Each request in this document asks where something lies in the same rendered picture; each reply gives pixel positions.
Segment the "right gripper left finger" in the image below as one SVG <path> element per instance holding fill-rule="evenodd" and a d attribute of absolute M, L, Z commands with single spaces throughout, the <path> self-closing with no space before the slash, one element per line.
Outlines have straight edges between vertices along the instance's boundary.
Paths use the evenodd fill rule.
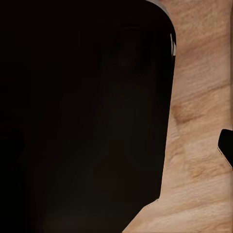
<path fill-rule="evenodd" d="M 20 129 L 0 134 L 0 186 L 25 148 Z"/>

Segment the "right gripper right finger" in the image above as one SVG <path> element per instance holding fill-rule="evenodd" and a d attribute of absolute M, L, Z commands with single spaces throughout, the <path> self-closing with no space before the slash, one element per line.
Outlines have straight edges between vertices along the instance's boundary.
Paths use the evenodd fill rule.
<path fill-rule="evenodd" d="M 221 131 L 218 147 L 233 167 L 233 131 L 227 129 Z"/>

